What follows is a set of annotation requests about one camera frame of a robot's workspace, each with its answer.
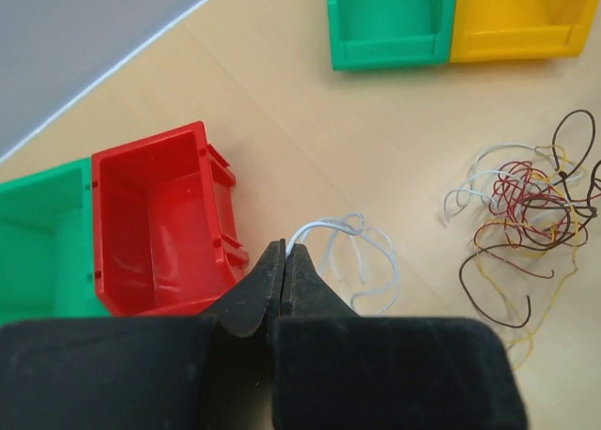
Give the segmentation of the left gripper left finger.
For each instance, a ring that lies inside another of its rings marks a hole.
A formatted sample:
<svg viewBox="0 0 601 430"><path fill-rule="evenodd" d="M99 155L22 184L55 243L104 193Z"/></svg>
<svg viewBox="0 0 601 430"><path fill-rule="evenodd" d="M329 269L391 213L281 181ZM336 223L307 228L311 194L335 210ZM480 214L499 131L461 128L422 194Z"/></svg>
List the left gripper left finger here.
<svg viewBox="0 0 601 430"><path fill-rule="evenodd" d="M23 320L1 329L5 429L236 429L266 402L285 273L273 241L200 314Z"/></svg>

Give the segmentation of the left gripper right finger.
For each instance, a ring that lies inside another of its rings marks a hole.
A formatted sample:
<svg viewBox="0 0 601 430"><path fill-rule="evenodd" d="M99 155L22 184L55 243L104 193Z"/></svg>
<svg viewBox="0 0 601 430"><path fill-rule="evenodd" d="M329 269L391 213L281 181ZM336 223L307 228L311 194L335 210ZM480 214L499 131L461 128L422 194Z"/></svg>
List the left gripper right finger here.
<svg viewBox="0 0 601 430"><path fill-rule="evenodd" d="M465 317L361 317L297 245L274 325L278 429L525 429L503 344Z"/></svg>

